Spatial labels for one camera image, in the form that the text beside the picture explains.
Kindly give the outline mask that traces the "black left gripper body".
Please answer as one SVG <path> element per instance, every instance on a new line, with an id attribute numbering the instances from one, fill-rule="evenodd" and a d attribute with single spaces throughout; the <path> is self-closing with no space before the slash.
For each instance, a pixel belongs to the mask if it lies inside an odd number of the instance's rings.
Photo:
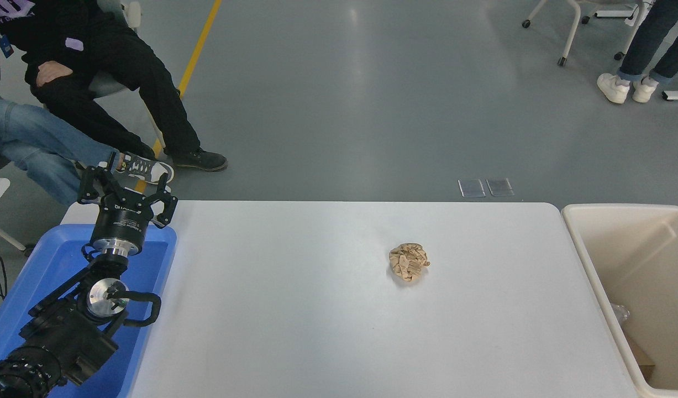
<path id="1" fill-rule="evenodd" d="M 91 244 L 117 239 L 134 245 L 144 244 L 146 230 L 152 218 L 151 205 L 146 196 L 136 191 L 104 194 L 91 236 Z"/>

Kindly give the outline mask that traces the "person's hand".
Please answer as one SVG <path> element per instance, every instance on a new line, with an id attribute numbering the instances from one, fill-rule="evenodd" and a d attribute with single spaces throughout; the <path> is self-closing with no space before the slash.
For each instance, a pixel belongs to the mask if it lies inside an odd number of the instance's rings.
<path id="1" fill-rule="evenodd" d="M 36 87 L 42 87 L 49 82 L 53 82 L 55 79 L 69 76 L 72 73 L 73 71 L 68 66 L 62 65 L 58 61 L 45 61 L 38 66 L 35 85 Z"/>

